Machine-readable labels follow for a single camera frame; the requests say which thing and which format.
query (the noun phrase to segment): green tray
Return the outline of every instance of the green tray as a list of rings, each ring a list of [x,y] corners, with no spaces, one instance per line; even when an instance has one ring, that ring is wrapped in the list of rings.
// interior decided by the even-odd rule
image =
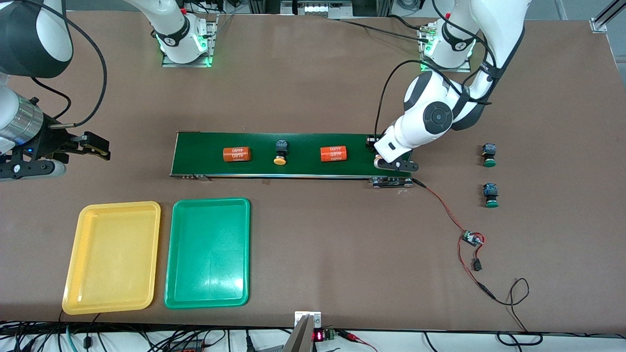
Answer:
[[[180,200],[172,211],[165,306],[243,306],[248,301],[250,202]]]
[[[407,172],[374,167],[376,154],[366,147],[367,135],[350,133],[213,133],[179,132],[172,177],[265,177],[297,179],[369,179],[411,177]],[[287,140],[287,164],[274,164],[276,141]],[[322,162],[321,147],[345,145],[348,159]],[[227,147],[250,147],[249,162],[224,162]]]

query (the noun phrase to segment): plastic tray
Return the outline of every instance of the plastic tray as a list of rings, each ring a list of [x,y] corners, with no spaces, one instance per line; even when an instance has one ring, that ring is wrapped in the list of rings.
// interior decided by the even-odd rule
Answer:
[[[84,208],[78,217],[63,311],[146,308],[154,295],[160,217],[156,202]]]
[[[250,202],[181,200],[174,205],[165,306],[242,306],[248,301]]]

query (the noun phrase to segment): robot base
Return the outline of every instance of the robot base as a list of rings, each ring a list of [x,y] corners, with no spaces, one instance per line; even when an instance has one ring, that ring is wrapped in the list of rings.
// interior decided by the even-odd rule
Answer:
[[[437,65],[430,57],[425,55],[425,52],[433,50],[434,46],[436,45],[434,42],[434,37],[436,33],[436,23],[429,23],[427,26],[423,27],[423,30],[419,30],[417,31],[417,33],[418,33],[419,38],[425,38],[429,40],[428,43],[419,42],[418,50],[419,50],[420,60],[427,62],[429,65],[432,65],[437,70],[440,70],[442,72],[464,72],[464,73],[471,72],[471,67],[470,67],[470,56],[472,54],[471,48],[469,49],[468,57],[465,59],[463,64],[461,64],[461,66],[458,66],[455,68],[442,67],[442,66]],[[421,71],[425,72],[425,71],[432,71],[432,70],[430,67],[422,64]]]
[[[207,21],[205,19],[201,19],[201,21],[206,23],[206,31],[203,31],[203,33],[201,33],[202,35],[206,36],[206,38],[199,39],[198,45],[201,47],[206,47],[208,49],[192,62],[182,64],[173,62],[167,57],[167,55],[165,55],[163,50],[161,50],[163,54],[163,59],[161,61],[162,67],[206,68],[213,65],[213,53],[215,51],[215,35],[217,33],[217,22]]]

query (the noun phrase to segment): red cable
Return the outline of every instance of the red cable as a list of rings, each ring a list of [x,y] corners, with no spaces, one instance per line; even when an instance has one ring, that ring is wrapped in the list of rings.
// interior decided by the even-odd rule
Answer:
[[[376,349],[376,347],[372,346],[371,344],[369,344],[369,343],[367,343],[367,342],[365,342],[365,341],[363,341],[363,340],[360,340],[360,341],[359,341],[359,343],[362,343],[362,344],[364,344],[364,345],[366,345],[366,346],[370,346],[371,348],[373,348],[373,349],[374,349],[374,351],[378,352],[378,350]]]
[[[441,197],[437,193],[435,193],[435,191],[431,190],[428,187],[426,187],[426,190],[430,192],[432,195],[434,195],[435,197],[437,197],[437,199],[439,199],[439,201],[441,202],[441,205],[443,205],[443,208],[446,209],[446,213],[448,214],[448,217],[450,218],[450,220],[452,220],[452,222],[454,222],[454,224],[461,231],[465,232],[465,229],[463,228],[463,226],[461,226],[461,224],[459,223],[459,220],[456,220],[456,217],[454,216],[454,214],[452,214],[452,211],[450,210],[450,208],[448,208],[448,205],[446,204],[446,202],[444,202],[443,199],[441,199]]]
[[[474,232],[474,235],[478,236],[480,238],[480,240],[483,241],[483,243],[480,244],[478,246],[478,248],[476,248],[476,250],[474,251],[474,258],[477,259],[478,258],[478,251],[480,251],[480,249],[485,245],[485,236],[483,234],[481,234],[480,232]]]
[[[426,190],[428,192],[430,192],[432,195],[437,197],[437,199],[439,199],[439,201],[441,202],[441,205],[443,205],[443,208],[446,210],[446,213],[448,214],[448,217],[450,218],[450,220],[452,220],[452,222],[454,222],[454,224],[459,228],[459,230],[461,230],[463,232],[461,234],[461,236],[459,237],[458,243],[456,244],[456,249],[457,249],[458,256],[459,256],[459,261],[461,262],[461,265],[463,265],[463,270],[465,270],[465,272],[467,273],[467,275],[469,275],[469,277],[472,279],[472,281],[474,281],[474,283],[478,285],[478,280],[476,280],[476,278],[474,277],[474,274],[472,274],[471,270],[469,269],[467,264],[465,264],[465,261],[463,260],[463,257],[461,256],[461,241],[463,240],[463,234],[465,233],[466,229],[463,226],[461,226],[461,224],[459,223],[459,220],[457,220],[456,217],[454,216],[454,214],[452,214],[452,210],[450,210],[450,208],[448,207],[446,202],[444,202],[444,200],[435,191],[431,190],[428,187],[425,187],[425,188],[426,188]],[[484,237],[483,234],[481,234],[479,232],[474,232],[474,235],[479,236],[481,241],[483,241],[483,244],[480,245],[480,247],[477,248],[474,251],[474,258],[476,258],[476,256],[478,255],[478,251],[485,244],[485,237]]]
[[[358,337],[358,336],[356,336],[355,334],[348,333],[347,338],[348,338],[348,340],[349,340],[349,341],[356,342],[356,343],[361,343],[361,344],[364,344],[364,345],[366,345],[366,346],[370,346],[371,348],[373,348],[373,349],[374,349],[374,351],[378,352],[378,350],[376,349],[376,347],[374,347],[374,346],[372,346],[371,344],[369,344],[369,343],[367,343],[367,342],[365,342],[365,341],[361,340],[361,338],[360,338],[360,337]]]

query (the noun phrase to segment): yellow tray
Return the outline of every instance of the yellow tray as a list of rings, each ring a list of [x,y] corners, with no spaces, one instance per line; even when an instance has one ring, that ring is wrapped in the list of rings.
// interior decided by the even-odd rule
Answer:
[[[152,302],[161,207],[89,205],[78,217],[63,294],[68,314],[134,311]]]

